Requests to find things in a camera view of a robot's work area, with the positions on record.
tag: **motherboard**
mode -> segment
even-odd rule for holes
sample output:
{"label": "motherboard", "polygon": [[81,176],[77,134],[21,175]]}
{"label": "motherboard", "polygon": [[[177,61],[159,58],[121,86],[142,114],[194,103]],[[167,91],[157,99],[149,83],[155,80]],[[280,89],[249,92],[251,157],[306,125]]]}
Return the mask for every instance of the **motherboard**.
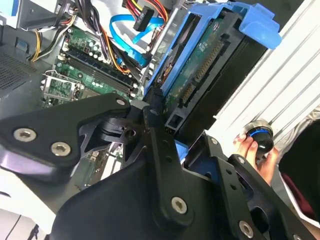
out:
{"label": "motherboard", "polygon": [[[75,26],[69,28],[52,70],[44,76],[43,108],[107,93],[116,93],[128,101],[143,98],[143,88],[131,73],[117,70],[104,57],[97,38]],[[75,185],[83,190],[118,171],[122,162],[121,144],[91,152],[80,160]]]}
{"label": "motherboard", "polygon": [[64,38],[53,69],[44,75],[44,108],[107,93],[128,101],[143,98],[143,89],[131,73],[117,70],[104,57],[97,38],[75,26]]}

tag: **blue ring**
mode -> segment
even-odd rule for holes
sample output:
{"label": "blue ring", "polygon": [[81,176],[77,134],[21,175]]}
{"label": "blue ring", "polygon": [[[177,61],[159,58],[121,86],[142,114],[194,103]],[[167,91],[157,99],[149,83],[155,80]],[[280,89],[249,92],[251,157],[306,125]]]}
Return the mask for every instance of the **blue ring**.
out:
{"label": "blue ring", "polygon": [[253,135],[258,134],[258,133],[267,133],[268,134],[269,132],[267,130],[264,130],[264,129],[257,130],[255,132],[251,133],[250,137],[252,137]]}

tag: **red wire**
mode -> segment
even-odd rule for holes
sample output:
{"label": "red wire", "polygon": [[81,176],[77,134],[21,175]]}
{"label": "red wire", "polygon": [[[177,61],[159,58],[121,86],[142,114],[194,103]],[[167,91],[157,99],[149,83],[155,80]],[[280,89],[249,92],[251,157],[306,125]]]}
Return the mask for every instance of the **red wire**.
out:
{"label": "red wire", "polygon": [[128,11],[131,13],[132,17],[137,20],[137,16],[134,14],[133,11],[131,11],[130,7],[128,6],[128,4],[125,5],[126,9],[128,9]]}
{"label": "red wire", "polygon": [[160,8],[163,11],[163,14],[166,16],[167,11],[166,11],[165,7],[158,0],[153,0],[153,1],[155,1],[160,6]]}
{"label": "red wire", "polygon": [[137,17],[140,15],[140,12],[135,8],[135,6],[133,5],[133,3],[130,0],[126,1],[128,3],[128,5],[130,6],[131,10],[137,14]]}
{"label": "red wire", "polygon": [[156,10],[157,10],[157,12],[161,15],[161,17],[163,18],[163,20],[164,20],[164,22],[166,22],[167,21],[167,19],[166,19],[166,17],[165,17],[165,15],[164,15],[164,13],[152,2],[152,1],[150,1],[150,0],[146,0],[148,3],[150,3]]}

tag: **cable bundle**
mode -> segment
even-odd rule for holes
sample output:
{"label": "cable bundle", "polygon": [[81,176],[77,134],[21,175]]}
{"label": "cable bundle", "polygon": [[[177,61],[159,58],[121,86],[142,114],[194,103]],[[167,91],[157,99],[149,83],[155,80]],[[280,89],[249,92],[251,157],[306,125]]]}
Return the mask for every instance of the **cable bundle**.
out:
{"label": "cable bundle", "polygon": [[[165,25],[168,21],[168,13],[165,7],[159,2],[159,0],[145,0],[145,1],[150,3],[157,10],[161,18],[163,18],[164,25]],[[142,7],[139,6],[135,0],[127,0],[125,6],[129,10],[129,12],[132,14],[134,19],[137,20],[137,18],[141,14]]]}
{"label": "cable bundle", "polygon": [[43,58],[44,56],[47,56],[50,54],[57,44],[59,43],[61,37],[65,34],[65,32],[74,24],[76,20],[76,16],[72,16],[69,20],[62,22],[61,24],[63,25],[62,27],[58,28],[56,31],[54,38],[51,42],[51,44],[43,51],[40,52],[41,50],[41,45],[42,45],[42,32],[40,32],[39,29],[35,30],[35,36],[36,36],[36,47],[35,47],[35,52],[33,55],[31,55],[28,60],[31,62],[35,62],[39,60],[40,58]]}
{"label": "cable bundle", "polygon": [[99,38],[104,57],[107,59],[109,54],[114,66],[119,71],[121,71],[122,73],[129,73],[130,72],[129,69],[122,68],[121,66],[118,65],[116,57],[114,56],[114,52],[118,52],[119,49],[110,41],[106,31],[101,26],[99,12],[92,5],[91,1],[75,0],[75,4],[78,8],[78,12],[84,24]]}

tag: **capacitor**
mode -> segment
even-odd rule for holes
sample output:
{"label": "capacitor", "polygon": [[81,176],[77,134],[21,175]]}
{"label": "capacitor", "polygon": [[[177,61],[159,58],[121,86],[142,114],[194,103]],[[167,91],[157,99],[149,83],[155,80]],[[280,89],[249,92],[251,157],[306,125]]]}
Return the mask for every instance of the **capacitor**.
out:
{"label": "capacitor", "polygon": [[99,49],[99,45],[93,46],[93,51],[98,51],[98,49]]}

